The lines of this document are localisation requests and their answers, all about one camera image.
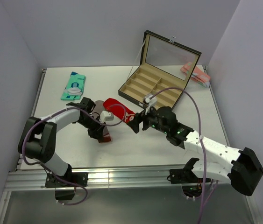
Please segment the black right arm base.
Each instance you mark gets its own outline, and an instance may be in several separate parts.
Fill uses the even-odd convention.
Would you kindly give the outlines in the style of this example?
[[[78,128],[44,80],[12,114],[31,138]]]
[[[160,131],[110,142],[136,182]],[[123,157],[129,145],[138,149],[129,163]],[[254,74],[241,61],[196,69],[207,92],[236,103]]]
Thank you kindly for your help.
[[[183,168],[170,169],[167,180],[171,184],[181,184],[184,196],[193,200],[199,198],[202,194],[203,178],[198,178],[191,170],[191,166]]]

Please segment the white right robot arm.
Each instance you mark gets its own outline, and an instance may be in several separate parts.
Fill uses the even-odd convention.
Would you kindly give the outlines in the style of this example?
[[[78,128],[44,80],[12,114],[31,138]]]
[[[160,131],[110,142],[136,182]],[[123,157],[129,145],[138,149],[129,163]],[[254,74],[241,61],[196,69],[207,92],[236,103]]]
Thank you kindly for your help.
[[[172,184],[198,183],[205,177],[206,182],[229,183],[239,193],[251,196],[263,176],[263,167],[252,149],[240,150],[201,137],[191,127],[178,122],[168,106],[151,107],[149,112],[136,113],[128,126],[135,133],[153,128],[164,133],[172,145],[206,156],[206,162],[191,158],[183,168],[171,169],[169,179]]]

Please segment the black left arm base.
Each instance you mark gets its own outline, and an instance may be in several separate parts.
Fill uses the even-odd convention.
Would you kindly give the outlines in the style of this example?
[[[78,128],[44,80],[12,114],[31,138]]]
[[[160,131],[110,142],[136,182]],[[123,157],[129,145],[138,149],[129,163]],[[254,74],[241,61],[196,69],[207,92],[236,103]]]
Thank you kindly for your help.
[[[76,205],[87,199],[88,191],[85,188],[87,186],[87,181],[87,172],[72,173],[68,177],[47,174],[44,187],[47,189],[55,189],[55,199],[58,203],[63,203],[64,205]],[[73,200],[76,195],[77,188],[83,189],[85,195],[81,201],[71,203],[70,201]]]

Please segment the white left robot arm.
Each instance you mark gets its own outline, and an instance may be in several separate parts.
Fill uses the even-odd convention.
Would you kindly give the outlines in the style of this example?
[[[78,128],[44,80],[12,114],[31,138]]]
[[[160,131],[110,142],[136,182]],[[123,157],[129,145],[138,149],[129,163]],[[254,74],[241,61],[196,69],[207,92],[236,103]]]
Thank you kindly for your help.
[[[103,101],[92,101],[83,97],[80,103],[70,102],[52,115],[26,121],[18,152],[36,161],[56,175],[61,186],[72,183],[72,167],[55,152],[57,132],[69,124],[79,123],[87,129],[88,135],[99,143],[109,140],[107,127],[102,125]]]

